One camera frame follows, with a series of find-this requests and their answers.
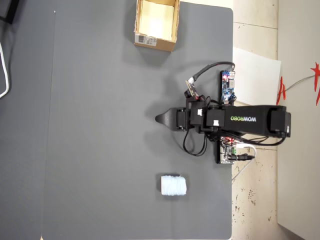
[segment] white foam block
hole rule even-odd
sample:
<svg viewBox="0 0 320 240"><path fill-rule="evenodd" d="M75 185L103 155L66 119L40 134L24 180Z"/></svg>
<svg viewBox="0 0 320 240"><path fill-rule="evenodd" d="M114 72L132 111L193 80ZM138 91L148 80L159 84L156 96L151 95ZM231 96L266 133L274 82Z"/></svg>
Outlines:
<svg viewBox="0 0 320 240"><path fill-rule="evenodd" d="M183 196L187 193L186 179L182 176L162 176L161 194L164 196Z"/></svg>
<svg viewBox="0 0 320 240"><path fill-rule="evenodd" d="M275 105L281 61L233 48L237 101L248 105Z"/></svg>

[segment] connector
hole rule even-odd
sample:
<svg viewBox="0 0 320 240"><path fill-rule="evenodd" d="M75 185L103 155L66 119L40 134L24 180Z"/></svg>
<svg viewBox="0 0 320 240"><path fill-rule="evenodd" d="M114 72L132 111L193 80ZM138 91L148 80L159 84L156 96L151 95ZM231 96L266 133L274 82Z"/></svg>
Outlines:
<svg viewBox="0 0 320 240"><path fill-rule="evenodd" d="M242 154L242 155L229 155L228 156L228 160L230 161L247 161L247 160L252 160L254 159L255 156L251 156L251 155L248 155L248 154Z"/></svg>
<svg viewBox="0 0 320 240"><path fill-rule="evenodd" d="M194 77L193 77L193 76L192 76L192 77L190 77L190 79L188 80L188 82L189 82L190 84L193 84L193 83L195 82Z"/></svg>

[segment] white cable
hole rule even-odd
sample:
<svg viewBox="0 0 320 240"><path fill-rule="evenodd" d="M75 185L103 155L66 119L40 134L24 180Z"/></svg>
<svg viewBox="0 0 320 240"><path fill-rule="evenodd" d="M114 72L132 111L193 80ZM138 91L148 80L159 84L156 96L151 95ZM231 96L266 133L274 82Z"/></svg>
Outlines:
<svg viewBox="0 0 320 240"><path fill-rule="evenodd" d="M238 143L237 145L235 145L237 148L243 149L243 148L252 148L254 150L254 158L250 160L250 162L244 166L244 168L241 169L240 172L238 172L237 175L235 175L231 182L232 184L234 183L234 181L236 180L236 177L238 177L255 159L257 156L257 149L255 146L251 145L251 144L247 144L247 143Z"/></svg>
<svg viewBox="0 0 320 240"><path fill-rule="evenodd" d="M5 91L0 94L0 98L2 98L9 91L9 79L8 79L8 73L7 73L7 69L6 69L5 58L4 58L4 51L2 50L1 42L0 42L0 54L1 54L2 68L4 71L4 77L5 77Z"/></svg>

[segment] white paper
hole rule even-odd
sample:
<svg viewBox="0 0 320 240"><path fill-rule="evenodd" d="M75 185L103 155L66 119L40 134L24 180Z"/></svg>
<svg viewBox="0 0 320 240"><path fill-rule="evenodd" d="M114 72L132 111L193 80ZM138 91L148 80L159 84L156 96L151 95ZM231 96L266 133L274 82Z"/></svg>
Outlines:
<svg viewBox="0 0 320 240"><path fill-rule="evenodd" d="M248 105L276 105L281 61L233 48L236 100Z"/></svg>

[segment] circuit board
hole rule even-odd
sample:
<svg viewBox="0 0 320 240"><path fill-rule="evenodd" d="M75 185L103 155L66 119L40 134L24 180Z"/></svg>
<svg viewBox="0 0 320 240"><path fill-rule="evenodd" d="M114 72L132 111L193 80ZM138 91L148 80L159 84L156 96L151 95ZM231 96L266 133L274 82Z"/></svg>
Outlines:
<svg viewBox="0 0 320 240"><path fill-rule="evenodd" d="M221 71L221 102L223 104L229 104L229 100L235 95L235 74L234 71ZM228 155L235 154L236 148L232 146L222 147L221 145L229 145L233 142L233 139L229 137L221 137L220 143L220 158L219 164L234 164L235 161L228 160Z"/></svg>
<svg viewBox="0 0 320 240"><path fill-rule="evenodd" d="M224 104L229 103L229 99L235 92L235 74L234 71L222 71L221 72L221 81L222 81L222 95L221 101Z"/></svg>

